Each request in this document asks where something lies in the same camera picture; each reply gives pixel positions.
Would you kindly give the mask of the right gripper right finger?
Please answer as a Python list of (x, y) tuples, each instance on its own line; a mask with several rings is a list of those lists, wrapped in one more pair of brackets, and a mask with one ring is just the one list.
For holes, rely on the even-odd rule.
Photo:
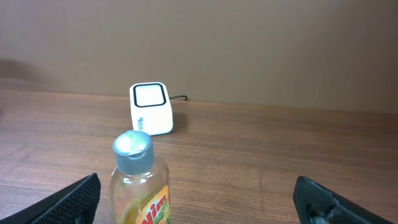
[(306, 176), (298, 177), (293, 201), (301, 224), (392, 224)]

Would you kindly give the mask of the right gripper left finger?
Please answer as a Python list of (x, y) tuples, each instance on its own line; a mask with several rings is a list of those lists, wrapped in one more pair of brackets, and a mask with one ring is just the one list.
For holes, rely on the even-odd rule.
[(101, 195), (96, 173), (1, 220), (1, 224), (92, 224)]

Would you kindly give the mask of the yellow Vim dish soap bottle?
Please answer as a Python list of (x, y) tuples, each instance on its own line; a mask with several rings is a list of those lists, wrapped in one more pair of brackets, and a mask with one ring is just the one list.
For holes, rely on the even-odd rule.
[(113, 223), (172, 224), (169, 167), (152, 138), (127, 131), (113, 143), (116, 167), (109, 185)]

